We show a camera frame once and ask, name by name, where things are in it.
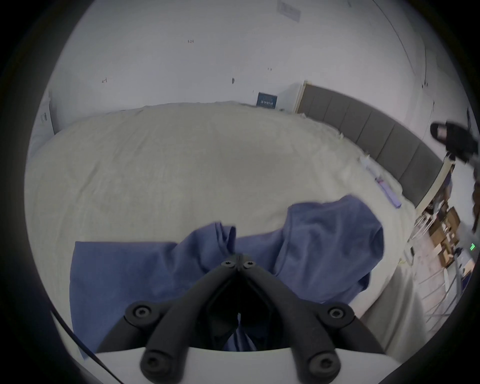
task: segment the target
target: blue cloth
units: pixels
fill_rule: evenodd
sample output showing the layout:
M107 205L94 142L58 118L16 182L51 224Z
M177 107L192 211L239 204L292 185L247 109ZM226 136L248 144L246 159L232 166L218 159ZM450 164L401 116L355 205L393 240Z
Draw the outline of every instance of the blue cloth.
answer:
M349 303L384 251L383 229L351 195L288 209L283 228L236 239L213 223L173 242L76 242L70 272L73 331L95 351L134 301L182 296L232 253L249 255L301 299Z

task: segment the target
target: white bed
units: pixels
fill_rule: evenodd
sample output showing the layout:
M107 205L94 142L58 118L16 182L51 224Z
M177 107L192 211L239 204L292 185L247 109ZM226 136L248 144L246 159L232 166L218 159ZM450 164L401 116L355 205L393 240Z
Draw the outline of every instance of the white bed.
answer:
M358 317L393 275L416 219L400 184L395 209L325 124L236 103L167 104L92 117L58 133L29 162L25 214L43 284L67 324L75 241L180 241L212 221L238 236L281 227L302 201L362 199L381 221L385 251ZM66 344L74 357L78 349Z

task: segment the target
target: black screw head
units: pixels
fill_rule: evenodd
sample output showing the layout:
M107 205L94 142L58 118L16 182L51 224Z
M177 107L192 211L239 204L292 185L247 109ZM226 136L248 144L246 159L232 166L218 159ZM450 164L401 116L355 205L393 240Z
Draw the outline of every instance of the black screw head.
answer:
M138 307L133 311L133 315L138 318L147 317L151 313L150 308L148 307Z
M335 353L320 353L310 360L308 369L315 377L336 376L340 371L340 360Z
M256 265L255 261L247 261L243 263L243 268L249 269L249 268L255 267L255 265Z
M149 351L142 358L141 368L151 376L164 377L171 371L171 358L161 352Z
M235 267L235 263L233 261L230 261L230 260L225 260L224 262L222 262L221 265L224 266L224 267L227 267L227 268Z
M341 319L343 316L345 316L345 312L343 312L343 309L340 308L332 308L328 311L328 314L334 319Z

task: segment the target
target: gray headboard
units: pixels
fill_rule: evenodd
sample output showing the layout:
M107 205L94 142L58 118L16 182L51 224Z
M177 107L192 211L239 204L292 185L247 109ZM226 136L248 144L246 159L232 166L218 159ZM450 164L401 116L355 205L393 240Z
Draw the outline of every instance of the gray headboard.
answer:
M304 84L296 112L337 128L369 153L400 182L403 195L415 206L442 168L438 156L409 129L349 96Z

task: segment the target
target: blue poster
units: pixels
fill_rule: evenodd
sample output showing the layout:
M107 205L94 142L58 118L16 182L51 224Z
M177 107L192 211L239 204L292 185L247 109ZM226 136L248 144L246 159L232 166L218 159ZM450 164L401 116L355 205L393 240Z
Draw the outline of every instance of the blue poster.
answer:
M257 107L271 108L275 109L276 105L276 96L268 95L266 93L258 93Z

